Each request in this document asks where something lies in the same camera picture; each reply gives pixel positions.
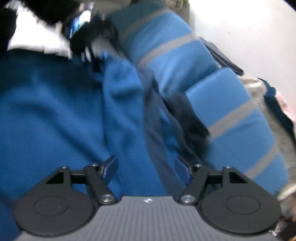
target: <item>gray stripe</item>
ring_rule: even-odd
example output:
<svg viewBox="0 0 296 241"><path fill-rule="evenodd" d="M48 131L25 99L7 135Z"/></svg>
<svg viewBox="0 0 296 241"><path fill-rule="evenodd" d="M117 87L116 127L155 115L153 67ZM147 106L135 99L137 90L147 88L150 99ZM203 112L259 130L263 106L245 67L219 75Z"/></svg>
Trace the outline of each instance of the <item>gray stripe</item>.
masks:
<svg viewBox="0 0 296 241"><path fill-rule="evenodd" d="M278 154L279 150L276 144L274 144L270 148L268 153L264 157L262 157L254 166L247 170L244 174L250 179L255 178L274 160L274 158Z"/></svg>
<svg viewBox="0 0 296 241"><path fill-rule="evenodd" d="M222 135L224 132L230 130L240 121L245 119L252 111L257 108L256 102L253 98L250 98L247 102L230 112L228 115L224 116L216 123L208 127L211 134L211 139L215 139Z"/></svg>
<svg viewBox="0 0 296 241"><path fill-rule="evenodd" d="M195 34L187 34L180 38L171 40L165 44L160 45L157 48L152 49L149 53L147 53L142 59L140 59L138 63L138 67L144 67L152 60L158 58L159 56L169 53L172 50L175 50L185 44L194 42L199 38Z"/></svg>
<svg viewBox="0 0 296 241"><path fill-rule="evenodd" d="M139 21L133 23L132 25L130 25L120 36L119 36L119 42L123 42L124 39L132 32L136 31L141 25L144 25L145 23L148 23L151 19L156 18L162 14L171 12L169 9L167 8L162 8L159 9L147 16L145 16L144 18L140 19Z"/></svg>

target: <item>black fabric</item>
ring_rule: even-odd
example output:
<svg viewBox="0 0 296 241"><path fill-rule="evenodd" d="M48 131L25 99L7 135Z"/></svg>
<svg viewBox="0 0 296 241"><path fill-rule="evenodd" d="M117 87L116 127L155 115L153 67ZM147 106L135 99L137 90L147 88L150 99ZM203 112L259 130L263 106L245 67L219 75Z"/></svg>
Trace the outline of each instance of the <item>black fabric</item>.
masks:
<svg viewBox="0 0 296 241"><path fill-rule="evenodd" d="M22 0L34 14L49 24L64 22L80 6L77 0Z"/></svg>
<svg viewBox="0 0 296 241"><path fill-rule="evenodd" d="M164 101L161 98L159 98L159 107L167 116L174 129L176 140L180 146L180 158L182 160L186 160L186 163L191 166L197 163L202 163L202 161L197 157L194 151L191 150L190 147L187 145L184 130L182 129L176 117L170 111L168 111L167 107L164 104Z"/></svg>
<svg viewBox="0 0 296 241"><path fill-rule="evenodd" d="M144 125L147 150L169 196L179 197L185 186L171 168L165 152L161 131L161 116L158 102L158 85L150 71L138 70L144 88Z"/></svg>
<svg viewBox="0 0 296 241"><path fill-rule="evenodd" d="M6 53L9 40L16 29L16 12L10 9L0 9L0 54Z"/></svg>
<svg viewBox="0 0 296 241"><path fill-rule="evenodd" d="M208 51L213 56L214 60L219 63L222 67L229 67L232 69L232 71L242 76L244 74L244 71L238 67L236 64L234 64L229 58L227 58L217 47L211 42L206 41L205 39L200 37L200 40L204 43L204 45L207 47Z"/></svg>
<svg viewBox="0 0 296 241"><path fill-rule="evenodd" d="M187 145L203 159L207 147L209 130L196 116L185 93L175 93L165 100L167 109L177 118L184 134Z"/></svg>
<svg viewBox="0 0 296 241"><path fill-rule="evenodd" d="M294 240L296 237L296 222L289 223L287 227L280 233L280 237L283 240Z"/></svg>
<svg viewBox="0 0 296 241"><path fill-rule="evenodd" d="M98 72L98 73L102 73L101 69L100 69L100 65L103 64L103 61L100 60L99 58L96 58L94 56L94 52L92 51L91 45L87 45L87 48L89 50L89 54L91 56L91 62L92 62L92 67L93 67L93 72Z"/></svg>

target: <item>black object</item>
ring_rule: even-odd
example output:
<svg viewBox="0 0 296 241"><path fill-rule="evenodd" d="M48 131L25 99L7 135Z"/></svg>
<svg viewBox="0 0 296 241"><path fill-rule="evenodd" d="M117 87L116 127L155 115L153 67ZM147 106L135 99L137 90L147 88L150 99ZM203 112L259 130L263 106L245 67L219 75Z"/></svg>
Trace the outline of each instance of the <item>black object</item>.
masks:
<svg viewBox="0 0 296 241"><path fill-rule="evenodd" d="M16 12L11 9L0 9L0 55L6 53L8 43L15 33Z"/></svg>
<svg viewBox="0 0 296 241"><path fill-rule="evenodd" d="M281 238L286 241L296 240L296 222L291 222L280 233Z"/></svg>
<svg viewBox="0 0 296 241"><path fill-rule="evenodd" d="M168 111L180 123L186 144L202 160L207 149L209 130L196 116L187 95L177 92L163 99L163 101Z"/></svg>
<svg viewBox="0 0 296 241"><path fill-rule="evenodd" d="M224 167L222 171L212 171L201 164L189 166L181 158L178 162L181 164L176 165L176 171L181 179L186 180L185 175L191 178L178 203L196 207L210 226L230 235L261 235L275 228L281 215L276 198L236 169ZM117 168L115 156L101 166L88 165L83 170L59 168L17 202L14 210L17 224L39 237L76 231L87 224L102 205L117 202L106 186ZM72 183L86 184L90 198L73 190ZM209 184L220 184L221 188L205 195Z"/></svg>
<svg viewBox="0 0 296 241"><path fill-rule="evenodd" d="M296 10L296 0L285 0L294 10Z"/></svg>
<svg viewBox="0 0 296 241"><path fill-rule="evenodd" d="M22 0L22 2L48 24L66 21L80 6L80 1L77 0Z"/></svg>
<svg viewBox="0 0 296 241"><path fill-rule="evenodd" d="M220 64L222 67L229 67L239 76L244 74L244 71L238 67L235 63L233 63L229 58L227 58L217 47L211 42L206 41L205 39L200 37L200 40L207 47L208 51L213 56L214 60Z"/></svg>
<svg viewBox="0 0 296 241"><path fill-rule="evenodd" d="M85 48L100 34L109 31L109 40L116 50L118 50L118 31L109 19L103 20L99 15L94 15L90 22L85 23L70 39L70 49L76 55L85 51Z"/></svg>
<svg viewBox="0 0 296 241"><path fill-rule="evenodd" d="M33 235L53 237L82 227L100 205L113 204L115 196L106 186L108 175L117 171L117 158L110 157L102 166L88 165L71 172L61 167L25 194L16 204L14 217L18 226ZM71 188L72 183L87 184L91 199Z"/></svg>
<svg viewBox="0 0 296 241"><path fill-rule="evenodd" d="M232 167L219 172L206 166L186 166L192 180L179 202L198 204L200 214L212 226L241 235L259 234L276 227L281 216L277 199L245 175ZM220 184L221 188L204 197L208 184ZM193 197L192 202L184 199L189 196Z"/></svg>
<svg viewBox="0 0 296 241"><path fill-rule="evenodd" d="M0 8L3 8L8 2L9 0L0 0Z"/></svg>

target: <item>screw head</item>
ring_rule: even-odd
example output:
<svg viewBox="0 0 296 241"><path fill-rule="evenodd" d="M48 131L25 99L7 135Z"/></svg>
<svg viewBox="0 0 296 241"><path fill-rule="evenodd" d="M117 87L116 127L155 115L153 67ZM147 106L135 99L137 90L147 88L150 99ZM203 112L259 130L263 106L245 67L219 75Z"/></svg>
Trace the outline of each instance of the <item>screw head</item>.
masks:
<svg viewBox="0 0 296 241"><path fill-rule="evenodd" d="M115 200L115 197L111 194L105 194L101 196L101 201L109 203Z"/></svg>
<svg viewBox="0 0 296 241"><path fill-rule="evenodd" d="M146 199L144 199L144 202L145 203L151 203L153 200L151 199L151 198L146 198Z"/></svg>
<svg viewBox="0 0 296 241"><path fill-rule="evenodd" d="M195 198L192 195L184 195L181 197L181 201L184 203L192 203L195 201Z"/></svg>

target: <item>metal bolt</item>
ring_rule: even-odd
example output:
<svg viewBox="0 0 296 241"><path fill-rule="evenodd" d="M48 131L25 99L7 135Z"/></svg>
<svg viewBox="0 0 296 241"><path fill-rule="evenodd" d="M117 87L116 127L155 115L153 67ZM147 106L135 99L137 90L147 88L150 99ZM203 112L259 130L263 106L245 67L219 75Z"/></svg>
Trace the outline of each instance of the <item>metal bolt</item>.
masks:
<svg viewBox="0 0 296 241"><path fill-rule="evenodd" d="M101 196L101 201L108 203L114 201L115 197L111 194L104 194Z"/></svg>
<svg viewBox="0 0 296 241"><path fill-rule="evenodd" d="M275 231L273 231L273 230L270 230L269 233L271 233L274 237L277 236L277 233Z"/></svg>
<svg viewBox="0 0 296 241"><path fill-rule="evenodd" d="M195 201L195 198L191 195L184 195L183 197L181 197L181 201L184 203L192 203Z"/></svg>

